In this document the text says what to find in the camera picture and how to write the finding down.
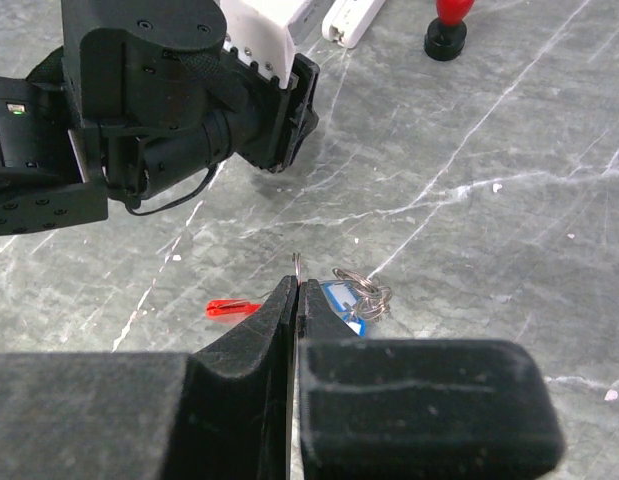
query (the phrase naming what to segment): black knob base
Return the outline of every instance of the black knob base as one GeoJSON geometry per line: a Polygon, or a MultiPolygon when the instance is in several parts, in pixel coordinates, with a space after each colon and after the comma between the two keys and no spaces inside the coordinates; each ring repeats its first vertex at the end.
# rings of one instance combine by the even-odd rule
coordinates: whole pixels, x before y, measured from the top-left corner
{"type": "Polygon", "coordinates": [[[434,60],[448,62],[460,55],[465,46],[465,38],[467,38],[465,22],[449,27],[436,18],[429,24],[425,35],[425,52],[434,60]]]}

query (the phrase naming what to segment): marble surface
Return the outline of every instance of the marble surface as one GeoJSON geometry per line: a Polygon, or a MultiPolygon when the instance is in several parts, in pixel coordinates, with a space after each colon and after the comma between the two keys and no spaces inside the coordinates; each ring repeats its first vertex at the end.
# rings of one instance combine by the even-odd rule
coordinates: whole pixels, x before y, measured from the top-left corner
{"type": "MultiPolygon", "coordinates": [[[[59,3],[0,0],[0,75],[59,44],[59,3]]],[[[549,478],[619,479],[619,0],[479,0],[448,64],[433,3],[387,2],[353,51],[314,32],[322,121],[286,173],[234,158],[200,203],[0,238],[0,352],[197,350],[227,328],[208,300],[300,251],[394,289],[373,336],[520,342],[569,443],[549,478]]]]}

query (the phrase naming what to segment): red knob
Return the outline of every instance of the red knob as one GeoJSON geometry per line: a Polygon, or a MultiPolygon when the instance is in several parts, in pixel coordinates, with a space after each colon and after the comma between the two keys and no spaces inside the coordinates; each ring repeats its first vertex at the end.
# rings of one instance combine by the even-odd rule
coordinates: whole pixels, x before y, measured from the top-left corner
{"type": "Polygon", "coordinates": [[[455,27],[467,16],[475,0],[436,0],[438,18],[443,25],[455,27]]]}

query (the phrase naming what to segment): red and black joystick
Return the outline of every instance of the red and black joystick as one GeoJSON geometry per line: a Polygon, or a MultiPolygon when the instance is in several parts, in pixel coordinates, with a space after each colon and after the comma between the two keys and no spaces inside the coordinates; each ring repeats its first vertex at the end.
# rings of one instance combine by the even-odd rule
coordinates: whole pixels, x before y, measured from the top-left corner
{"type": "Polygon", "coordinates": [[[438,18],[427,29],[425,52],[434,60],[453,60],[465,46],[467,26],[462,21],[474,0],[436,0],[438,18]]]}

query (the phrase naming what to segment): red object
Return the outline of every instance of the red object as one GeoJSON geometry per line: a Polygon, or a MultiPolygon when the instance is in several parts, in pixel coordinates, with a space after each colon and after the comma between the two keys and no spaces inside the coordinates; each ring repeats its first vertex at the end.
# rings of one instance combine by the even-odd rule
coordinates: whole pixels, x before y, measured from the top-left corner
{"type": "Polygon", "coordinates": [[[207,304],[207,316],[210,318],[225,315],[246,315],[256,313],[262,305],[242,299],[212,300],[207,304]]]}
{"type": "Polygon", "coordinates": [[[475,0],[436,0],[440,22],[447,27],[460,25],[467,16],[475,0]]]}

